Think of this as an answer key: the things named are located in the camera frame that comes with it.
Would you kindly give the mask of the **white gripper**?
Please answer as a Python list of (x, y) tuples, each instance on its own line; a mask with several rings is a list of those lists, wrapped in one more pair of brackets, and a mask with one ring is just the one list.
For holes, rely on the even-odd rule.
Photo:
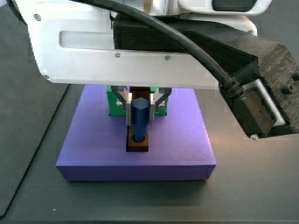
[(111, 85), (128, 126), (132, 93), (126, 86), (159, 87), (150, 94), (150, 125), (171, 88), (216, 87), (215, 78), (191, 55), (118, 50), (107, 10), (71, 0), (15, 1), (41, 75), (52, 83)]

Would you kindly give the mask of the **robot arm white silver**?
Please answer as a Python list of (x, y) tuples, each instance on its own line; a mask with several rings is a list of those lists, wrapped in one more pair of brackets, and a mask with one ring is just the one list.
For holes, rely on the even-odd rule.
[[(208, 72), (188, 54), (168, 50), (119, 50), (114, 21), (118, 13), (71, 0), (15, 0), (28, 27), (33, 57), (52, 83), (130, 87), (199, 88)], [(243, 32), (256, 27), (250, 15), (263, 13), (272, 0), (112, 0), (152, 18), (214, 22)]]

